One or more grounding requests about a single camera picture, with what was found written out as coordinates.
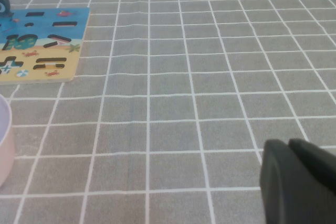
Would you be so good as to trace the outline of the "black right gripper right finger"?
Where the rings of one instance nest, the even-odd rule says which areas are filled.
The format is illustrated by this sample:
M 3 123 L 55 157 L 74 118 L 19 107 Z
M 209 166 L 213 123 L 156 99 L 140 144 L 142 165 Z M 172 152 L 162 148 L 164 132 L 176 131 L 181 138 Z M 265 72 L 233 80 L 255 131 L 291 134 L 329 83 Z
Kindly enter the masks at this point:
M 335 194 L 335 155 L 299 138 L 288 142 L 309 173 Z

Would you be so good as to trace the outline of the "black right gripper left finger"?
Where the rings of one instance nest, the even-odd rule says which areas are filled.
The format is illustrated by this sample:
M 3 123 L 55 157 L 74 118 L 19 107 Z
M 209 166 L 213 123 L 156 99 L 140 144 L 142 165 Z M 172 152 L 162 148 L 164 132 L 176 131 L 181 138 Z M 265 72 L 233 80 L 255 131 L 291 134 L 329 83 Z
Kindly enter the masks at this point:
M 281 140 L 264 144 L 260 189 L 266 223 L 335 223 L 335 194 Z

